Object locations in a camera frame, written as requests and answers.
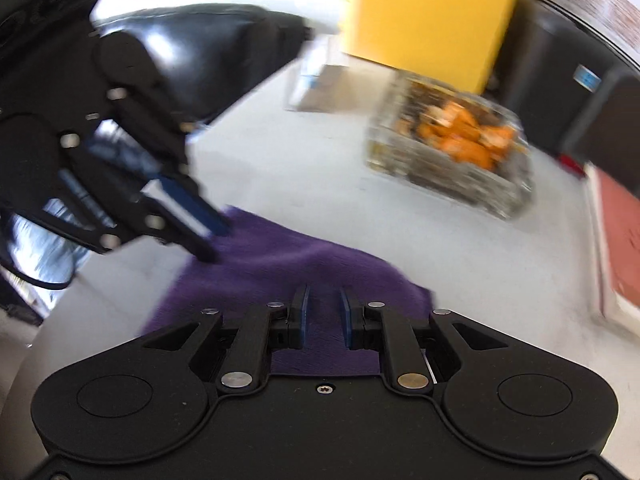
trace clear plastic box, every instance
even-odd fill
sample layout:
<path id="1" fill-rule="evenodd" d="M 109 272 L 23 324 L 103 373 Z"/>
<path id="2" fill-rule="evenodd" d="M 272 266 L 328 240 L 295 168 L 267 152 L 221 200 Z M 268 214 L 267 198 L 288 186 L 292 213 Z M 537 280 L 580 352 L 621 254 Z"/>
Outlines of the clear plastic box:
<path id="1" fill-rule="evenodd" d="M 398 119 L 406 114 L 410 100 L 414 99 L 414 82 L 428 88 L 427 99 L 431 103 L 426 104 L 454 101 L 469 110 L 480 125 L 510 126 L 515 130 L 510 150 L 493 171 L 469 162 L 456 162 L 417 137 L 396 132 Z M 421 99 L 421 104 L 425 104 L 425 97 Z M 411 72 L 398 72 L 373 117 L 367 134 L 366 158 L 374 170 L 436 190 L 503 219 L 516 216 L 532 197 L 529 145 L 517 116 L 477 95 L 457 92 L 447 84 Z"/>

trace black cushion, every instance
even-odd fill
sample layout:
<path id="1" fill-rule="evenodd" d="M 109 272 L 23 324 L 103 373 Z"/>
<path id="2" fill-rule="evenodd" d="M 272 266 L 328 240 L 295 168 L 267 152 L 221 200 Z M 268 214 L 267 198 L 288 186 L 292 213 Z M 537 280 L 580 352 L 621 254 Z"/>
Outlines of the black cushion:
<path id="1" fill-rule="evenodd" d="M 139 10 L 96 26 L 142 41 L 183 110 L 207 123 L 294 59 L 309 34 L 300 16 L 236 4 Z"/>

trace tabletop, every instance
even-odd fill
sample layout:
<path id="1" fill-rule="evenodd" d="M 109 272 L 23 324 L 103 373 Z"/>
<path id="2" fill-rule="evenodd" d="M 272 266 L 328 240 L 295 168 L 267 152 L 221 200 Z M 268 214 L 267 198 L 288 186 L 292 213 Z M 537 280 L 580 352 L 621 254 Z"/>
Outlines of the tabletop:
<path id="1" fill-rule="evenodd" d="M 367 124 L 392 70 L 351 59 L 334 113 L 284 109 L 289 66 L 190 146 L 211 203 L 366 251 L 434 291 L 439 308 L 603 376 L 620 403 L 603 456 L 640 478 L 640 344 L 590 314 L 596 284 L 584 183 L 532 150 L 533 204 L 502 221 L 364 164 Z M 0 474 L 26 475 L 46 452 L 31 423 L 54 371 L 138 335 L 190 256 L 150 238 L 92 256 L 46 320 L 0 415 Z"/>

